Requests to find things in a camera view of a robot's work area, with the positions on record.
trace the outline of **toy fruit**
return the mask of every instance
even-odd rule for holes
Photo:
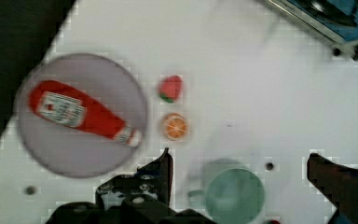
[[[186,135],[188,124],[184,117],[179,114],[172,113],[164,118],[162,129],[168,139],[176,141]]]
[[[182,91],[182,79],[179,76],[167,77],[161,81],[158,94],[168,103],[175,102]]]

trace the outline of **ketchup label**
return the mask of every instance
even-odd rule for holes
[[[36,109],[45,119],[76,128],[86,117],[86,108],[78,99],[45,91]]]

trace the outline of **white cap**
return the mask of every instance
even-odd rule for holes
[[[138,145],[141,143],[141,141],[142,141],[142,133],[136,129],[133,130],[133,134],[132,134],[130,141],[128,142],[128,145],[130,147],[138,147]]]

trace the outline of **strawberry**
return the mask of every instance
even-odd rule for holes
[[[161,81],[158,94],[168,103],[175,102],[182,91],[182,79],[179,76],[167,77]]]

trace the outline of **mug handle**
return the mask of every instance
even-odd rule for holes
[[[195,209],[205,208],[205,192],[202,189],[191,190],[188,194],[189,205]]]

